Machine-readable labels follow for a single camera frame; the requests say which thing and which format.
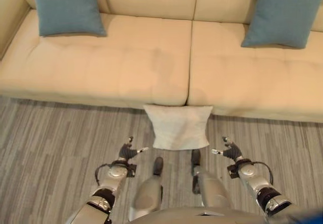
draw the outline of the cable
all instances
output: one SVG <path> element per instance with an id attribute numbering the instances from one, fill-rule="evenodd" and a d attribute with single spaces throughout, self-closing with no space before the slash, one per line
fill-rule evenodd
<path id="1" fill-rule="evenodd" d="M 95 181 L 96 181 L 96 183 L 97 183 L 98 186 L 100 186 L 100 181 L 99 181 L 99 178 L 98 178 L 99 170 L 102 167 L 106 167 L 106 166 L 109 166 L 109 164 L 107 164 L 107 163 L 102 164 L 101 166 L 97 167 L 96 170 L 95 170 L 94 177 L 95 177 Z"/>
<path id="2" fill-rule="evenodd" d="M 252 165 L 254 165 L 254 164 L 263 164 L 263 165 L 265 165 L 265 166 L 267 167 L 268 171 L 269 171 L 269 182 L 270 182 L 270 184 L 271 184 L 271 185 L 273 185 L 273 184 L 274 184 L 274 176 L 273 176 L 273 172 L 272 172 L 271 168 L 270 168 L 267 164 L 265 164 L 264 162 L 259 162 L 259 161 L 257 161 L 257 162 L 252 162 L 251 164 L 252 164 Z"/>

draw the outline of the throw pillow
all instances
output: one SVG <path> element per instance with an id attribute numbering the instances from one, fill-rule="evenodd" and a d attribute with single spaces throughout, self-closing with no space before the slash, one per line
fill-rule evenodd
<path id="1" fill-rule="evenodd" d="M 187 150 L 208 146 L 205 128 L 212 108 L 212 106 L 144 105 L 156 136 L 153 146 L 167 150 Z"/>
<path id="2" fill-rule="evenodd" d="M 282 44 L 304 48 L 321 0 L 257 0 L 242 46 Z"/>
<path id="3" fill-rule="evenodd" d="M 106 36 L 97 0 L 36 0 L 39 35 L 91 33 Z"/>

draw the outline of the white pillow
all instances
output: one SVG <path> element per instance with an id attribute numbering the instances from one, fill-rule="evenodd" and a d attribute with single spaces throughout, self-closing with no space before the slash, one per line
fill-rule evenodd
<path id="1" fill-rule="evenodd" d="M 156 135 L 155 148 L 187 150 L 209 145 L 205 135 L 213 106 L 144 105 Z"/>

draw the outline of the gray striped carpet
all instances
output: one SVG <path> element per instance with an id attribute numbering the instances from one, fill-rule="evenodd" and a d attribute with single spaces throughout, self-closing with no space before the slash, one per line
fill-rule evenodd
<path id="1" fill-rule="evenodd" d="M 114 160 L 128 136 L 138 148 L 154 140 L 147 115 L 136 109 L 0 97 L 0 123 L 0 223 L 63 223 L 95 188 L 95 168 Z M 222 149 L 221 136 L 229 135 L 244 155 L 268 163 L 275 186 L 293 202 L 323 206 L 323 124 L 211 116 L 206 133 L 211 147 Z M 114 223 L 127 221 L 135 190 L 157 156 L 165 160 L 162 207 L 200 205 L 191 193 L 190 151 L 152 149 L 133 159 L 137 176 L 126 182 Z M 211 155 L 210 147 L 202 157 L 235 208 L 260 213 L 239 180 L 229 178 L 228 159 Z"/>

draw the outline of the sofa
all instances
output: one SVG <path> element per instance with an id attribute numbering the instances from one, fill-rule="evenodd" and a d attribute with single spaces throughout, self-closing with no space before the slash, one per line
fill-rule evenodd
<path id="1" fill-rule="evenodd" d="M 323 4 L 305 49 L 241 47 L 256 0 L 98 0 L 107 37 L 40 37 L 35 0 L 0 0 L 0 94 L 323 122 Z"/>

